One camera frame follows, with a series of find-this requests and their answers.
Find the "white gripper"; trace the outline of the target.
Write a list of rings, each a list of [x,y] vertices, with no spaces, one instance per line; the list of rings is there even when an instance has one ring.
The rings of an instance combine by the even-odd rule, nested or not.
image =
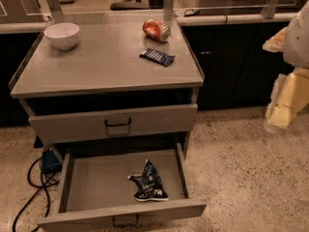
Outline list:
[[[263,44],[263,50],[282,52],[287,27]],[[279,74],[270,95],[265,114],[264,129],[270,133],[286,130],[295,117],[309,103],[309,70],[298,68],[288,76]]]

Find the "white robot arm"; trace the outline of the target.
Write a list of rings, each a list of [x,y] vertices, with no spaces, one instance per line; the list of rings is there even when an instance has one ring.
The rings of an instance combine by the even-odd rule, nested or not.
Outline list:
[[[277,133],[309,104],[309,2],[287,27],[264,43],[263,49],[281,51],[284,61],[295,68],[288,75],[279,74],[273,84],[264,128]]]

